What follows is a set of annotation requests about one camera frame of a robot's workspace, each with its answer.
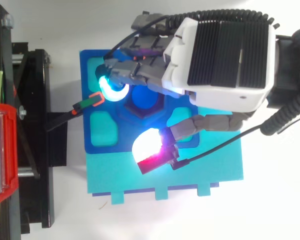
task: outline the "white table surface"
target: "white table surface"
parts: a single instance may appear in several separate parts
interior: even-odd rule
[[[300,0],[0,0],[14,17],[14,42],[45,49],[52,58],[51,109],[69,111],[81,98],[79,51],[108,49],[127,36],[136,15],[207,9],[268,13],[279,35],[300,29]],[[243,129],[274,111],[264,105]],[[222,182],[211,196],[196,190],[110,196],[87,194],[83,120],[68,124],[67,167],[53,169],[55,223],[30,226],[23,240],[300,240],[300,123],[281,135],[259,131],[242,139],[244,180]]]

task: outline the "glowing fingertip sensor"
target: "glowing fingertip sensor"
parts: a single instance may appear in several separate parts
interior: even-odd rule
[[[106,76],[102,76],[99,78],[99,86],[105,99],[110,102],[117,102],[124,99],[129,92],[128,84],[125,84],[124,87],[118,91],[113,90],[109,85]]]
[[[141,133],[132,145],[132,155],[136,163],[139,163],[152,155],[158,154],[162,147],[159,129],[150,128]]]

